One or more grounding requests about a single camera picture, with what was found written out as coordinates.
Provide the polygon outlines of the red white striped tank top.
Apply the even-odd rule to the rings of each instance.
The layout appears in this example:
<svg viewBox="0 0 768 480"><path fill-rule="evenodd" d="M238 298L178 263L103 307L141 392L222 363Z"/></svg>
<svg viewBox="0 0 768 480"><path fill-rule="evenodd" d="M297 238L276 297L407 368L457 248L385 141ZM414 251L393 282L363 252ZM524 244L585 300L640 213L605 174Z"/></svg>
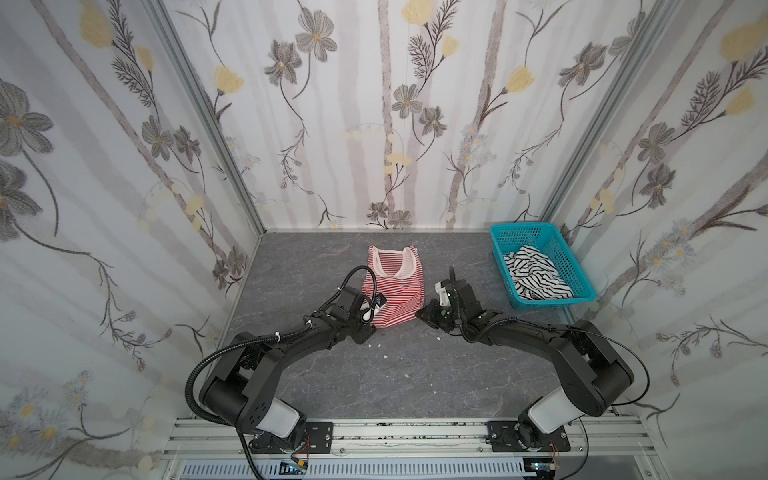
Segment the red white striped tank top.
<svg viewBox="0 0 768 480"><path fill-rule="evenodd" d="M415 247L383 250L371 245L368 267L374 272L376 293L386 303L373 317L377 329L391 328L416 318L424 306L425 282L422 262Z"/></svg>

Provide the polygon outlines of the black white striped tank top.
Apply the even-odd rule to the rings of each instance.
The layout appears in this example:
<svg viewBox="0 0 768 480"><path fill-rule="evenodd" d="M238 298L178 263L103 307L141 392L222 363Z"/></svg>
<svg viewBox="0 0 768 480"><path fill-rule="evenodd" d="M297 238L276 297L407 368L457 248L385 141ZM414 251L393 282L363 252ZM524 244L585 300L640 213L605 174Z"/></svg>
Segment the black white striped tank top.
<svg viewBox="0 0 768 480"><path fill-rule="evenodd" d="M566 300L574 297L550 258L532 246L504 256L515 291L529 301Z"/></svg>

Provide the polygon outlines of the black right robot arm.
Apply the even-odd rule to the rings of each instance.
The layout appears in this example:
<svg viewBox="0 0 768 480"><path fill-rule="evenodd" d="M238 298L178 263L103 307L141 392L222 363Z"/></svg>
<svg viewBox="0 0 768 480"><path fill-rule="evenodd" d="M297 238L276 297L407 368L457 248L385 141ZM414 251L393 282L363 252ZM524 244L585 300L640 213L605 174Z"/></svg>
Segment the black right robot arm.
<svg viewBox="0 0 768 480"><path fill-rule="evenodd" d="M485 309L464 280L444 280L439 295L415 313L433 329L457 332L466 342L508 347L551 363L559 386L518 415L507 445L535 451L553 442L563 426L583 416L599 417L634 383L635 376L612 342L591 322L540 325Z"/></svg>

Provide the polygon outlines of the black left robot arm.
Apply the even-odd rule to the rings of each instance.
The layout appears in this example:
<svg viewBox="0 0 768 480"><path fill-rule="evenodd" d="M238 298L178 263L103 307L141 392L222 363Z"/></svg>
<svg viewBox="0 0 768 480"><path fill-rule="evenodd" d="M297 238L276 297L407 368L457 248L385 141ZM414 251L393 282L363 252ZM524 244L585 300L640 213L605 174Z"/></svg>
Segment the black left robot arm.
<svg viewBox="0 0 768 480"><path fill-rule="evenodd" d="M242 437L265 435L283 451L305 447L306 415L276 397L284 370L346 339L367 342L376 330L373 320L386 304L379 292L368 297L347 286L295 331L237 335L193 368L185 385L189 408L199 418L233 427Z"/></svg>

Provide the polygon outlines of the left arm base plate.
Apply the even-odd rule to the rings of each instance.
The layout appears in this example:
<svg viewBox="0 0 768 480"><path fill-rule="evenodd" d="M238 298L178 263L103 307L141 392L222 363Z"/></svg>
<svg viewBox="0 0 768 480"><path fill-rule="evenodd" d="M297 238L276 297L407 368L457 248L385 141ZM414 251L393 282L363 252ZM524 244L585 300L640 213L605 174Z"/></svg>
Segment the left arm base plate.
<svg viewBox="0 0 768 480"><path fill-rule="evenodd" d="M286 438L263 431L253 436L248 447L252 454L329 454L333 430L332 422L299 422Z"/></svg>

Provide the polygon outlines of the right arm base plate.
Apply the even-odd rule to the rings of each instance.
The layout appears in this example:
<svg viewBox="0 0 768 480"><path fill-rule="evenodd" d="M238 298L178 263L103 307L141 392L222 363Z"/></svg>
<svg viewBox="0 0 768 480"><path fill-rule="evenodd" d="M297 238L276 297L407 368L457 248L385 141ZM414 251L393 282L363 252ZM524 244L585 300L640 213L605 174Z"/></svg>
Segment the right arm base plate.
<svg viewBox="0 0 768 480"><path fill-rule="evenodd" d="M571 450L563 427L551 433L543 433L533 424L520 423L517 420L489 421L486 427L486 443L494 453L555 453Z"/></svg>

